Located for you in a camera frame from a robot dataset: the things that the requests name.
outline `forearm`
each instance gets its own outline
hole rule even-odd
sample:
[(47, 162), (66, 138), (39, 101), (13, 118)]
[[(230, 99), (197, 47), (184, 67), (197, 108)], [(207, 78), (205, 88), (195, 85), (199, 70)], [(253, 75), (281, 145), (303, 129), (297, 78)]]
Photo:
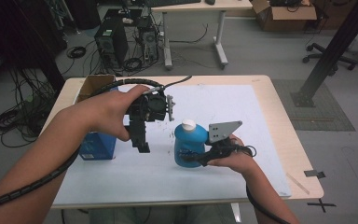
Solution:
[[(246, 180), (247, 187), (254, 199), (275, 216), (289, 222), (298, 223), (296, 216), (292, 213), (286, 203), (276, 193), (275, 189), (269, 183), (263, 171), (255, 165), (252, 172), (242, 174)], [(272, 220), (262, 214), (255, 208), (258, 223), (274, 223)]]
[[(0, 196), (51, 173), (76, 151), (90, 128), (80, 113), (74, 113), (74, 109), (70, 107), (56, 115), (34, 146), (0, 181)], [(21, 223), (26, 223), (28, 219), (30, 223), (41, 222), (51, 207), (62, 180), (63, 175), (40, 189), (0, 206), (0, 221), (15, 223), (14, 220), (21, 220)]]

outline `gray mat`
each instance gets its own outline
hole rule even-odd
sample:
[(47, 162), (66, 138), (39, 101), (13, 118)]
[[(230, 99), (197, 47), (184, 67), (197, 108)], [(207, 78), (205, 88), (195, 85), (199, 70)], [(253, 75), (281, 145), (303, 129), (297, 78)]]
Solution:
[(274, 79), (272, 83), (296, 130), (355, 131), (330, 90), (322, 84), (312, 98), (315, 107), (296, 107), (290, 92), (297, 92), (305, 80)]

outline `blue spray bottle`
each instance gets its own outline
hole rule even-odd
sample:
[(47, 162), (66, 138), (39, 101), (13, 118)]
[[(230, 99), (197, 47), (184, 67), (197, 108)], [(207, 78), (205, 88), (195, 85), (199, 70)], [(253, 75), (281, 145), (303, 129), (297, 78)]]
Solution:
[(192, 119), (184, 119), (181, 125), (175, 128), (175, 161), (183, 167), (198, 167), (197, 161), (184, 161), (181, 155), (191, 155), (193, 153), (204, 153), (205, 142), (208, 132), (196, 124)]

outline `black pole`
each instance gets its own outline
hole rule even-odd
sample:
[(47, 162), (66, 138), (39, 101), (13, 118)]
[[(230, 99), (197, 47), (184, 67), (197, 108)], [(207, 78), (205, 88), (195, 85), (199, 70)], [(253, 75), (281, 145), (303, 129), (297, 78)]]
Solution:
[(338, 62), (339, 57), (345, 52), (357, 34), (358, 0), (346, 20), (337, 30), (321, 59), (316, 63), (310, 73), (310, 76), (307, 78), (300, 91), (292, 93), (292, 99), (296, 106), (314, 106), (312, 97), (330, 74), (334, 64)]

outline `blue box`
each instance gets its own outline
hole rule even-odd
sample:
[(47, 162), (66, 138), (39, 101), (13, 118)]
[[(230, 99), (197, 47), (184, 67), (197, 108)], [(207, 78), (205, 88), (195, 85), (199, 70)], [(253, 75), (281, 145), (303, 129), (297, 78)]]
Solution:
[[(87, 76), (76, 98), (76, 103), (88, 99), (94, 91), (115, 80), (113, 75)], [(88, 133), (80, 145), (79, 155), (84, 161), (112, 160), (116, 140), (114, 136), (109, 134)]]
[(112, 160), (116, 138), (105, 133), (88, 133), (80, 146), (80, 157), (85, 161)]

